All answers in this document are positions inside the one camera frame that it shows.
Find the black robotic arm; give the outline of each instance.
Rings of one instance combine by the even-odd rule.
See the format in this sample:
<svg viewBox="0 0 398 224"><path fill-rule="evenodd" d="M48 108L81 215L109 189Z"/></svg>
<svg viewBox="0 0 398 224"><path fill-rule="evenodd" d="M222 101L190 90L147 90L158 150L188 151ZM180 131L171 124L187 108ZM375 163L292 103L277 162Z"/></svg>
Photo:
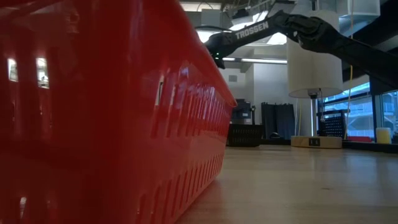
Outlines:
<svg viewBox="0 0 398 224"><path fill-rule="evenodd" d="M214 34L205 45L217 66L225 68L224 57L239 47L278 32L299 43L303 49L332 54L398 89L397 57L343 36L332 25L317 17L279 11L241 30Z"/></svg>

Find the red plastic basket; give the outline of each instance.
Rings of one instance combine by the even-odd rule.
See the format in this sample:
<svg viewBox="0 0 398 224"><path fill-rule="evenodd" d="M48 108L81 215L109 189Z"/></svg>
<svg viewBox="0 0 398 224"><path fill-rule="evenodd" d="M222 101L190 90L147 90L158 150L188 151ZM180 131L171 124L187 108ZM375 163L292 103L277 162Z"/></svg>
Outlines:
<svg viewBox="0 0 398 224"><path fill-rule="evenodd" d="M25 2L0 3L0 223L174 222L235 105L178 2Z"/></svg>

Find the window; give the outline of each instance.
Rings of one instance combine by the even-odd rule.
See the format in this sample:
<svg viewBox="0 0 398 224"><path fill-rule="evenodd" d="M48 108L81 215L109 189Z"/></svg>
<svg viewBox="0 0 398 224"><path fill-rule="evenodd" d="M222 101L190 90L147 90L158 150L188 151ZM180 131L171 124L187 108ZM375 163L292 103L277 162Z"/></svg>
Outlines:
<svg viewBox="0 0 398 224"><path fill-rule="evenodd" d="M369 83L351 89L351 103L349 106L351 113L348 118L348 136L367 136L374 138L373 103L369 91ZM348 94L349 91L346 90L339 95L325 98L325 111L347 110Z"/></svg>
<svg viewBox="0 0 398 224"><path fill-rule="evenodd" d="M398 91L382 95L382 125L390 128L391 134L398 134Z"/></svg>

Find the lamp shade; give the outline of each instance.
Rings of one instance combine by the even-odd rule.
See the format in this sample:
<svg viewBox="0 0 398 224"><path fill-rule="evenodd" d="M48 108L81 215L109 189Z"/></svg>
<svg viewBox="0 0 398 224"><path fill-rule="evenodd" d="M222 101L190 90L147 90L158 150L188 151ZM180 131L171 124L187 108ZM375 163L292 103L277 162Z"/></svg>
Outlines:
<svg viewBox="0 0 398 224"><path fill-rule="evenodd" d="M339 29L337 13L320 10L309 14ZM341 60L333 55L304 50L298 43L288 39L287 68L291 97L309 98L308 91L319 89L322 97L337 95L343 91Z"/></svg>

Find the wooden table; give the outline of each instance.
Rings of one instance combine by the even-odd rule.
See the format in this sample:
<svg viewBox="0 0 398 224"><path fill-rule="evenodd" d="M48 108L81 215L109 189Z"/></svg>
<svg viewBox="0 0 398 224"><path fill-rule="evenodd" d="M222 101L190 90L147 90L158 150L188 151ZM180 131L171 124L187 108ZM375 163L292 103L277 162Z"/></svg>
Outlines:
<svg viewBox="0 0 398 224"><path fill-rule="evenodd" d="M398 156L227 149L221 174L177 223L397 224Z"/></svg>

